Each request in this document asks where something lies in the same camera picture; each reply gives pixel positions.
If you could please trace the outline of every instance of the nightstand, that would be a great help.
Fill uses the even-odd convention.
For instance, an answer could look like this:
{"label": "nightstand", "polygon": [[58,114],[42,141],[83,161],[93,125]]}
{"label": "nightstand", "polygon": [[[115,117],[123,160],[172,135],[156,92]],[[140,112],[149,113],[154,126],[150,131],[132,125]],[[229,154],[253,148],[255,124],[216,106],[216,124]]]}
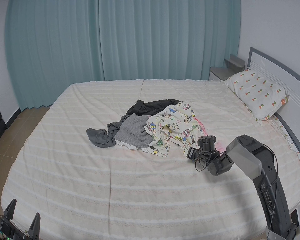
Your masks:
{"label": "nightstand", "polygon": [[227,67],[210,67],[209,80],[225,81],[230,76],[244,70],[245,61],[230,54],[229,59],[224,59]]}

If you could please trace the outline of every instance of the white bed sheet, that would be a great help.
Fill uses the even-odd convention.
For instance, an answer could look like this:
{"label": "white bed sheet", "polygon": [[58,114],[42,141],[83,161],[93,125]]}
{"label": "white bed sheet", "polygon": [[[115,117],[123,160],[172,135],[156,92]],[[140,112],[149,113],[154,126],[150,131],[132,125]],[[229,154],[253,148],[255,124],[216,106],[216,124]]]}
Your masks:
{"label": "white bed sheet", "polygon": [[116,145],[98,148],[87,128],[106,128],[141,99],[185,100],[210,134],[228,145],[247,134],[271,147],[290,211],[300,202],[300,162],[271,121],[257,124],[218,81],[127,80],[68,87],[26,140],[3,189],[17,199],[14,222],[53,239],[251,239],[266,220],[253,183],[233,165],[219,177],[196,172],[182,149],[167,157]]}

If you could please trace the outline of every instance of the teal curtain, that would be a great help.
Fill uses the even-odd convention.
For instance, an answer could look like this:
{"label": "teal curtain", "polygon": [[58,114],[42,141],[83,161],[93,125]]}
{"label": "teal curtain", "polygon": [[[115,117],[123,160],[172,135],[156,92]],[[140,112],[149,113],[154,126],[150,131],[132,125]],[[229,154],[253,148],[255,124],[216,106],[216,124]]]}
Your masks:
{"label": "teal curtain", "polygon": [[53,104],[72,83],[103,81],[98,1],[9,1],[5,48],[21,110]]}
{"label": "teal curtain", "polygon": [[209,78],[237,54],[240,0],[10,0],[7,66],[20,108],[72,83]]}

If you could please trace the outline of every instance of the gray headboard frame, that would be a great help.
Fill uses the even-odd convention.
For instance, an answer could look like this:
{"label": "gray headboard frame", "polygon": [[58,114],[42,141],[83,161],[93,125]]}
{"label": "gray headboard frame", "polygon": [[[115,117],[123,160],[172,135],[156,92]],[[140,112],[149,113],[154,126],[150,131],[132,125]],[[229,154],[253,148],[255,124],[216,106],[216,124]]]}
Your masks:
{"label": "gray headboard frame", "polygon": [[[286,72],[291,74],[298,81],[300,81],[300,75],[298,73],[296,73],[295,71],[290,69],[288,66],[284,65],[283,63],[279,62],[278,60],[274,59],[273,57],[255,49],[253,47],[251,47],[250,51],[249,51],[247,67],[250,67],[252,52],[257,53],[258,55],[264,57],[265,59],[268,59],[269,61],[273,62],[274,64],[276,64],[277,66],[279,66],[280,68],[282,68],[283,70],[285,70]],[[276,112],[275,116],[278,117],[278,119],[280,120],[280,122],[282,123],[284,128],[287,130],[288,134],[290,135],[291,139],[293,140],[296,148],[298,149],[298,151],[300,151],[300,142],[299,142],[298,138],[296,137],[296,135],[293,133],[293,131],[290,129],[290,127],[287,125],[287,123],[283,120],[283,118],[279,115],[279,113]]]}

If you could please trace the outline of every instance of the brown floor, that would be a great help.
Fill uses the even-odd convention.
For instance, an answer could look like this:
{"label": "brown floor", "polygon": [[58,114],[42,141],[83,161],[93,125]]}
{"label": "brown floor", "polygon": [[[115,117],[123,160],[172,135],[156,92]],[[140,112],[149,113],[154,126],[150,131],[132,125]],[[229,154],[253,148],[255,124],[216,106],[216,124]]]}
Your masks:
{"label": "brown floor", "polygon": [[6,129],[0,138],[0,196],[6,182],[11,165],[30,136],[50,107],[26,108],[19,114],[9,129]]}

